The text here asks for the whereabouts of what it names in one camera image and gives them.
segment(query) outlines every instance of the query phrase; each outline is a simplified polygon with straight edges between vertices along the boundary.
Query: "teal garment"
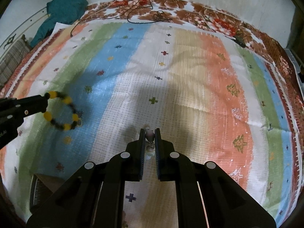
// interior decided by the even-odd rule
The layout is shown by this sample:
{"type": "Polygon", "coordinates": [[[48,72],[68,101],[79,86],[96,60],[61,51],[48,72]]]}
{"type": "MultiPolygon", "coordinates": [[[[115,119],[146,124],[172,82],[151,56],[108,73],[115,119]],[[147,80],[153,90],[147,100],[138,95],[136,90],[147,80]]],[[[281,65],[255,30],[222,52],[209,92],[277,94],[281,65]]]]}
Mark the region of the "teal garment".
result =
{"type": "Polygon", "coordinates": [[[79,20],[85,13],[87,5],[86,0],[52,0],[48,2],[47,13],[51,16],[39,27],[30,46],[35,47],[46,37],[47,33],[53,31],[56,22],[70,25],[79,20]]]}

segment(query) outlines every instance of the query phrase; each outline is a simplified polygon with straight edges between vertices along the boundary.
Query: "red snowflake print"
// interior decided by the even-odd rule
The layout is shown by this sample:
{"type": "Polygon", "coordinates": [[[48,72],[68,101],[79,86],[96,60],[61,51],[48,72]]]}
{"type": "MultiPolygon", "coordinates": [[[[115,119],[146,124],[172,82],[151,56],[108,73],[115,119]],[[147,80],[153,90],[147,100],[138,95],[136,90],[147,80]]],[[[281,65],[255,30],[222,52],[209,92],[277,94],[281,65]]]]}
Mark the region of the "red snowflake print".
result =
{"type": "Polygon", "coordinates": [[[105,72],[103,70],[98,71],[98,73],[96,75],[101,76],[103,75],[105,72]]]}
{"type": "Polygon", "coordinates": [[[56,166],[56,169],[59,171],[59,172],[62,172],[64,170],[64,166],[62,165],[62,163],[59,163],[57,164],[56,166]]]}

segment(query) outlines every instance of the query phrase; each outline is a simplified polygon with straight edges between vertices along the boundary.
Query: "bedspread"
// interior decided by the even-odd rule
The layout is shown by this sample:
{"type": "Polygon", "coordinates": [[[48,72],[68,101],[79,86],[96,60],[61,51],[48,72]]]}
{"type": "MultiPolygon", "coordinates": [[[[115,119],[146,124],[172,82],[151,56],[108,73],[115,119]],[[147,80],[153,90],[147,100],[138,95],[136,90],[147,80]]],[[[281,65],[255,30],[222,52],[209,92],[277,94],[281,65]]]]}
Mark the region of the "bedspread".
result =
{"type": "MultiPolygon", "coordinates": [[[[160,128],[192,161],[215,161],[278,225],[288,217],[301,188],[301,142],[288,84],[273,62],[225,34],[178,23],[93,20],[72,38],[72,27],[64,28],[1,92],[67,93],[82,121],[58,131],[36,114],[1,150],[3,182],[20,217],[30,215],[33,173],[67,179],[86,161],[124,151],[146,126],[160,128]]],[[[48,110],[70,121],[61,102],[51,101],[48,110]]],[[[140,183],[126,182],[125,195],[136,200],[125,200],[123,226],[177,227],[174,183],[157,180],[154,157],[146,156],[144,167],[140,183]]]]}

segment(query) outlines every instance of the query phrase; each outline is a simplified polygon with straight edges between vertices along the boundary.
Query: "cross pattern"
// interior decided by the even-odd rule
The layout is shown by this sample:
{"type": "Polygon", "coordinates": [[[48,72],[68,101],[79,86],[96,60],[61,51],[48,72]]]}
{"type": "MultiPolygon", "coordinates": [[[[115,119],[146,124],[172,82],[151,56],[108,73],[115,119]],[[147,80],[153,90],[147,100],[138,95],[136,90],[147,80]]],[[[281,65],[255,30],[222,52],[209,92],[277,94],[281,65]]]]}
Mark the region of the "cross pattern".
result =
{"type": "Polygon", "coordinates": [[[131,194],[126,196],[126,199],[129,199],[129,202],[132,202],[132,201],[136,201],[136,197],[134,197],[134,194],[131,194]]]}
{"type": "Polygon", "coordinates": [[[149,99],[149,101],[152,105],[158,102],[155,97],[152,97],[152,99],[149,99]]]}

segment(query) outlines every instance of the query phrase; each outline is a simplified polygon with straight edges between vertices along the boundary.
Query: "yellow bead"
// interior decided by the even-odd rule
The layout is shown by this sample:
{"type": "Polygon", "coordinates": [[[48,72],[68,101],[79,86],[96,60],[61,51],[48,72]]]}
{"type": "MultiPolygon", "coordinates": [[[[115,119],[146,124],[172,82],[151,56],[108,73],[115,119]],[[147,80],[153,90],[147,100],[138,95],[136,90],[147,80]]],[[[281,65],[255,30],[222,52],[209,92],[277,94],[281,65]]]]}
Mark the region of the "yellow bead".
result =
{"type": "Polygon", "coordinates": [[[55,91],[50,91],[49,92],[50,98],[56,98],[57,97],[57,92],[55,91]]]}
{"type": "Polygon", "coordinates": [[[63,100],[63,102],[68,105],[70,103],[72,103],[72,98],[70,96],[66,96],[63,100]]]}
{"type": "Polygon", "coordinates": [[[49,112],[44,112],[43,114],[45,120],[47,120],[48,122],[50,122],[52,120],[52,114],[49,112]]]}
{"type": "Polygon", "coordinates": [[[70,130],[70,129],[71,129],[71,125],[70,125],[70,124],[65,123],[65,124],[63,125],[63,130],[64,130],[64,131],[67,131],[67,130],[70,130]]]}
{"type": "Polygon", "coordinates": [[[78,121],[78,115],[74,113],[72,115],[72,119],[73,119],[74,122],[77,122],[78,121]]]}

